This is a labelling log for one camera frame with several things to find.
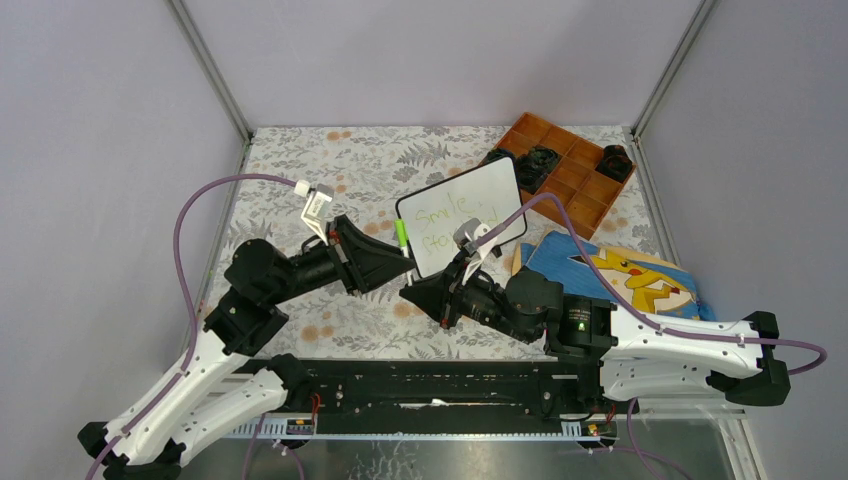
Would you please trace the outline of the green marker cap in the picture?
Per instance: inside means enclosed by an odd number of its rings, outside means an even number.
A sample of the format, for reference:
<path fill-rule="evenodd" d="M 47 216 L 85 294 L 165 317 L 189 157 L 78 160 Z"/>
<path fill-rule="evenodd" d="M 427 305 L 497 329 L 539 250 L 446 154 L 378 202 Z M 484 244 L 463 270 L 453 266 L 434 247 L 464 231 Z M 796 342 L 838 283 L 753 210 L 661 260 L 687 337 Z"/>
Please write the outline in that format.
<path fill-rule="evenodd" d="M 405 222 L 402 219 L 396 219 L 394 226 L 400 248 L 406 249 L 408 247 L 408 235 L 406 233 Z"/>

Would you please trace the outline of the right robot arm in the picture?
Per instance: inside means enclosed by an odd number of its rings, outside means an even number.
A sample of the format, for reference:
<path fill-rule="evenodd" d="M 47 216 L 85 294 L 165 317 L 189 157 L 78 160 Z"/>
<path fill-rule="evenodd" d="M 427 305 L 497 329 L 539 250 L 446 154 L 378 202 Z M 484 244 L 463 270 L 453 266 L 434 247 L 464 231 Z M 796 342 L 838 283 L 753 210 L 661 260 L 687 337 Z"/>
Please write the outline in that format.
<path fill-rule="evenodd" d="M 451 265 L 401 289 L 443 329 L 462 317 L 524 343 L 573 369 L 575 402 L 597 412 L 610 401 L 656 395 L 719 392 L 744 406 L 779 406 L 791 390 L 785 362 L 762 332 L 774 335 L 767 312 L 730 324 L 654 316 L 653 329 L 604 299 L 567 294 L 558 282 L 522 269 L 505 285 L 463 264 Z"/>

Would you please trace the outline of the white whiteboard black frame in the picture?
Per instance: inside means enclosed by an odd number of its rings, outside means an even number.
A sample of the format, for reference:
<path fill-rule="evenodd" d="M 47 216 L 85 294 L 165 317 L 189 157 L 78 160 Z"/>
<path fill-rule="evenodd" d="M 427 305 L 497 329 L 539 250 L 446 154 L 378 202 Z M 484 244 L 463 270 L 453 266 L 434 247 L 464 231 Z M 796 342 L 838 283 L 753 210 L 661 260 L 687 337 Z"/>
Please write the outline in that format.
<path fill-rule="evenodd" d="M 459 227 L 471 220 L 496 227 L 522 206 L 513 162 L 501 157 L 408 194 L 395 204 L 420 276 L 441 271 L 458 247 Z"/>

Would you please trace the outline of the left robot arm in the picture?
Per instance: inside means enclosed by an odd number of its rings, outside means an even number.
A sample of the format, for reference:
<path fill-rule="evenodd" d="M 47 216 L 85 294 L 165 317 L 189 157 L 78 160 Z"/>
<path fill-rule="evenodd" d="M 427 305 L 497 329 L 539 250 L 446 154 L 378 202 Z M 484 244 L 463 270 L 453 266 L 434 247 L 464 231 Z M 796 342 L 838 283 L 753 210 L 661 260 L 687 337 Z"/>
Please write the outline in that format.
<path fill-rule="evenodd" d="M 195 327 L 182 359 L 133 406 L 109 422 L 90 422 L 77 435 L 106 479 L 175 479 L 203 449 L 246 421 L 312 400 L 312 379 L 292 354 L 269 360 L 236 391 L 203 401 L 244 366 L 289 320 L 280 304 L 339 282 L 357 296 L 414 269 L 402 250 L 336 217 L 323 235 L 287 257 L 264 239 L 243 242 L 225 272 L 230 284 Z"/>

